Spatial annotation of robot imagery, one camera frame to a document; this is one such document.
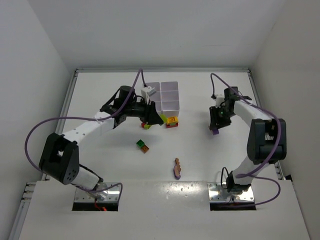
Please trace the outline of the orange-brown long lego brick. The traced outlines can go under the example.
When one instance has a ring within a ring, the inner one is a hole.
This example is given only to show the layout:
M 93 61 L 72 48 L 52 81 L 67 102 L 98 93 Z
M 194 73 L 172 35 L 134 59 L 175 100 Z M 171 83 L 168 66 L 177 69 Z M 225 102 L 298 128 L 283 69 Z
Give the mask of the orange-brown long lego brick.
M 174 175 L 176 178 L 181 177 L 181 165 L 180 165 L 180 160 L 176 157 L 175 158 L 175 166 L 174 166 Z

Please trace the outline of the lime green lego brick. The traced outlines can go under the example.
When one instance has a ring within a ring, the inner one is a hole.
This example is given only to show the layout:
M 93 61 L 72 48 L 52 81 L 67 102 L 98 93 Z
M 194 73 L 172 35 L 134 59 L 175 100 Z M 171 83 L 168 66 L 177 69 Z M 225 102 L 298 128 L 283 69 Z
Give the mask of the lime green lego brick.
M 160 115 L 161 119 L 163 120 L 164 123 L 167 122 L 167 117 L 164 114 Z

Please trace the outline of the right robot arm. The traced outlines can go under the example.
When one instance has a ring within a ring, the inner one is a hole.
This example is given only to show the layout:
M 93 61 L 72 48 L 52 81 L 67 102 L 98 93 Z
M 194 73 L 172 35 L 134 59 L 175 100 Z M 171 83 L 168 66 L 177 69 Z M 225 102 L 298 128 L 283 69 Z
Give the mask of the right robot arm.
M 226 88 L 223 95 L 213 95 L 215 105 L 209 108 L 209 129 L 213 135 L 231 125 L 231 118 L 240 117 L 249 127 L 247 156 L 235 170 L 229 172 L 225 189 L 246 191 L 267 165 L 283 160 L 287 155 L 286 122 L 252 103 L 249 96 L 240 96 L 237 87 Z

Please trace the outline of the yellow lego brick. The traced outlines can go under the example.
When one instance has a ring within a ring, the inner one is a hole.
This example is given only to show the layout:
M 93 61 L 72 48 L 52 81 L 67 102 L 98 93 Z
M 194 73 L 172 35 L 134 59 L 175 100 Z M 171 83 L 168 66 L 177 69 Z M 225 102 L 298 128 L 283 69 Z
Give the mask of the yellow lego brick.
M 167 125 L 175 125 L 179 122 L 178 117 L 177 116 L 171 116 L 168 117 L 166 120 L 166 124 Z

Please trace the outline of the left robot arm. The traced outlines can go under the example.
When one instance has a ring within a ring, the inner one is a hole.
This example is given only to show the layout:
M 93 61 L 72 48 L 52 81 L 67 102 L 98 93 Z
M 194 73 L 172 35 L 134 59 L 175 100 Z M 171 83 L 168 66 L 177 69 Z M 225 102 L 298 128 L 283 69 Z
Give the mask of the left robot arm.
M 147 125 L 162 125 L 164 122 L 151 100 L 155 89 L 145 86 L 141 95 L 136 95 L 130 86 L 121 86 L 100 108 L 93 118 L 88 118 L 78 127 L 62 134 L 52 133 L 45 142 L 39 168 L 63 185 L 72 184 L 88 192 L 96 191 L 103 181 L 92 170 L 80 164 L 84 147 L 102 134 L 111 131 L 128 117 L 139 118 Z

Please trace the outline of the purple long lego brick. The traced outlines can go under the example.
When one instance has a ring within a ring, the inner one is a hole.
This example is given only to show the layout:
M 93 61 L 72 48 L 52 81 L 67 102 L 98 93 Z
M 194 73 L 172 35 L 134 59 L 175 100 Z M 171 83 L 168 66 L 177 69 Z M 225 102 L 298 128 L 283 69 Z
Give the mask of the purple long lego brick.
M 181 178 L 181 167 L 180 165 L 176 164 L 173 167 L 173 174 L 176 180 L 179 180 Z

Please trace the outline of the brown lego brick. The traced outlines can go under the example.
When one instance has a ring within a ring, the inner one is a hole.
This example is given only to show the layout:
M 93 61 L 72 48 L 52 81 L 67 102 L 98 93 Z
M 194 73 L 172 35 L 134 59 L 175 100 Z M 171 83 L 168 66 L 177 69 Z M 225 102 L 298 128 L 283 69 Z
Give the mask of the brown lego brick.
M 144 145 L 143 147 L 141 147 L 141 151 L 145 154 L 149 151 L 149 148 L 146 145 Z

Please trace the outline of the purple square lego brick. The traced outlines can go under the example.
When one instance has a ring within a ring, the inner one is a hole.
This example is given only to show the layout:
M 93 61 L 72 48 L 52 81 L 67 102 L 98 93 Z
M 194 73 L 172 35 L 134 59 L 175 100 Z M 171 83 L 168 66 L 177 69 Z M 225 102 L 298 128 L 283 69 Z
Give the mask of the purple square lego brick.
M 210 132 L 215 136 L 219 134 L 219 129 L 218 128 L 210 128 Z

